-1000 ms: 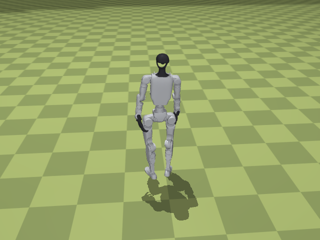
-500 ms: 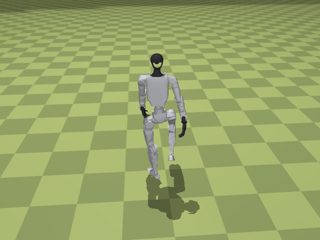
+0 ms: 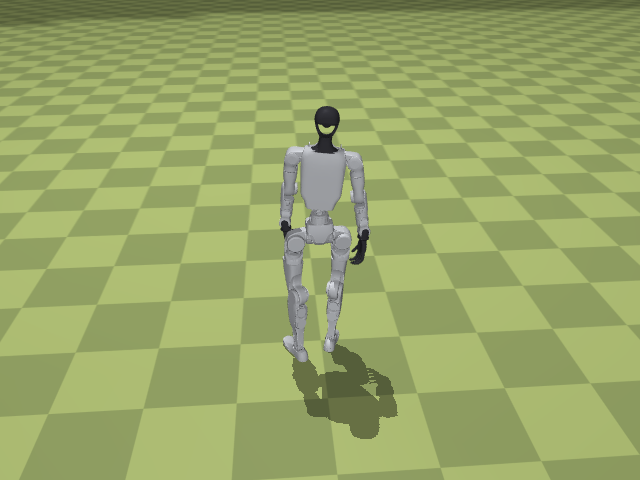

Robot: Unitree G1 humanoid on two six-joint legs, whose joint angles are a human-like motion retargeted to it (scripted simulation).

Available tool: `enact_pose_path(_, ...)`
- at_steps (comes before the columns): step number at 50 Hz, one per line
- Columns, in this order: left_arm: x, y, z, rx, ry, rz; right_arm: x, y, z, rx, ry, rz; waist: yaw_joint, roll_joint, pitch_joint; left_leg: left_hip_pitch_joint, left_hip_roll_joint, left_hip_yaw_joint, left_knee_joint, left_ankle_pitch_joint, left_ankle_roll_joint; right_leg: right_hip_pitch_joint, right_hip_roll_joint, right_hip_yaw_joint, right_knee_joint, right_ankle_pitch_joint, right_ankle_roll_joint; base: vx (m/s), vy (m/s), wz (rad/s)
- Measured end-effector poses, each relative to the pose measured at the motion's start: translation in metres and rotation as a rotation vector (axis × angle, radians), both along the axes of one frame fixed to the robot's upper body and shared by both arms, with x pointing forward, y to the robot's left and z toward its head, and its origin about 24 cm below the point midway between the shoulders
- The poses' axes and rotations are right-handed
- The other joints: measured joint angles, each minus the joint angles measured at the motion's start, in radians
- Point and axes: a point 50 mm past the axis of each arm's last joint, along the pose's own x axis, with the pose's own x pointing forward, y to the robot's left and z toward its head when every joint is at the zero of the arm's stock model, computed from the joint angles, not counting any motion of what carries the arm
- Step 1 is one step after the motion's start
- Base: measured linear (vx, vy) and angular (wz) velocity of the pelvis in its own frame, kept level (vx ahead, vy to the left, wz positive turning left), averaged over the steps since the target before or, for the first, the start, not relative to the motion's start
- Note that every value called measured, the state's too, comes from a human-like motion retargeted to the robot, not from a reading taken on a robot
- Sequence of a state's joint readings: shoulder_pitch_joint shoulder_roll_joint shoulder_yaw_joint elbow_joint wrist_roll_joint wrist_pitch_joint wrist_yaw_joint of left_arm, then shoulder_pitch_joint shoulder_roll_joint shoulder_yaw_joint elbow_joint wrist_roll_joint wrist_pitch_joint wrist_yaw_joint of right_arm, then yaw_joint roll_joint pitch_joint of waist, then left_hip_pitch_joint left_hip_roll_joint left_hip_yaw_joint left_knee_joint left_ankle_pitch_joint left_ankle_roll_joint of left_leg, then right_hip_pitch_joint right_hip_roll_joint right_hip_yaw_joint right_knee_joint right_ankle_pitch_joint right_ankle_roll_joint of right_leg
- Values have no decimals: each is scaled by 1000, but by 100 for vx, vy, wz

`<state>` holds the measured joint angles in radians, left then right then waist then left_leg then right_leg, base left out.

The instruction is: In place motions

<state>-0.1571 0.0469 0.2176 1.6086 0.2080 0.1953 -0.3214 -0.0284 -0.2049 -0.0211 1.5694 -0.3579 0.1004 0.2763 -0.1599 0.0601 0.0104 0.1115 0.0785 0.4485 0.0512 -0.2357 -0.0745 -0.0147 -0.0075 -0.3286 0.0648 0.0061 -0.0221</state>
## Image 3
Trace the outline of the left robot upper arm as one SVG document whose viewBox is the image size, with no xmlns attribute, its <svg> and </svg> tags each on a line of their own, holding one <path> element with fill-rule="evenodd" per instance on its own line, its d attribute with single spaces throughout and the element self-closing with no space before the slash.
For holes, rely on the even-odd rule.
<svg viewBox="0 0 640 480">
<path fill-rule="evenodd" d="M 297 194 L 298 183 L 296 183 L 298 164 L 301 162 L 301 156 L 304 147 L 292 146 L 286 151 L 284 158 L 283 178 L 284 178 L 284 195 L 292 196 Z"/>
</svg>

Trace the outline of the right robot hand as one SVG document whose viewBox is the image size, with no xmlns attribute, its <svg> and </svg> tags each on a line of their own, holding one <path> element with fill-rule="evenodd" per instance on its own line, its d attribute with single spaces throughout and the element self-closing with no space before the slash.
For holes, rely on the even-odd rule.
<svg viewBox="0 0 640 480">
<path fill-rule="evenodd" d="M 368 235 L 369 235 L 369 231 L 367 229 L 364 229 L 362 231 L 361 236 L 359 234 L 357 235 L 357 237 L 359 238 L 358 245 L 354 249 L 352 249 L 352 252 L 357 250 L 357 253 L 356 253 L 356 256 L 349 259 L 350 261 L 352 261 L 350 263 L 358 265 L 363 262 L 366 248 L 367 248 L 367 240 L 369 239 Z"/>
</svg>

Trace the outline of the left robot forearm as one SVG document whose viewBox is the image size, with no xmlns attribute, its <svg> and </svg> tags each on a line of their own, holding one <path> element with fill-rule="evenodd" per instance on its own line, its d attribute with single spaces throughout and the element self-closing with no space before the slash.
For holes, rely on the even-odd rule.
<svg viewBox="0 0 640 480">
<path fill-rule="evenodd" d="M 281 206 L 280 206 L 280 221 L 279 226 L 281 227 L 281 222 L 283 220 L 288 222 L 290 227 L 291 224 L 291 216 L 293 210 L 294 197 L 284 195 L 284 182 L 281 185 L 281 198 L 280 198 Z M 281 227 L 282 228 L 282 227 Z"/>
</svg>

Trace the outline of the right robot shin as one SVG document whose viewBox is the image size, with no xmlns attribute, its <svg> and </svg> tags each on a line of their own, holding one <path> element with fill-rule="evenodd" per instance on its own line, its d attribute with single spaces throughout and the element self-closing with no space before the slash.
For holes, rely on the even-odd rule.
<svg viewBox="0 0 640 480">
<path fill-rule="evenodd" d="M 342 306 L 343 286 L 344 286 L 343 283 L 339 284 L 337 299 L 331 299 L 329 296 L 327 300 L 327 320 L 328 320 L 327 339 L 329 339 L 330 336 L 332 337 L 332 340 L 334 340 L 335 338 L 336 323 L 338 321 L 340 311 L 341 311 L 341 306 Z"/>
</svg>

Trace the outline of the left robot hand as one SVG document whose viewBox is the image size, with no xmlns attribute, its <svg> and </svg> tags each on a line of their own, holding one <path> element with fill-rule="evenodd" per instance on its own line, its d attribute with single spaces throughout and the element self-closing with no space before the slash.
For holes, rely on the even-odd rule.
<svg viewBox="0 0 640 480">
<path fill-rule="evenodd" d="M 285 239 L 287 232 L 288 232 L 289 230 L 291 230 L 291 225 L 290 225 L 290 227 L 289 227 L 288 222 L 287 222 L 287 221 L 285 221 L 285 220 L 283 220 L 283 221 L 281 222 L 281 227 L 282 227 L 282 228 L 280 228 L 280 229 L 281 229 L 281 231 L 283 231 L 284 239 Z"/>
</svg>

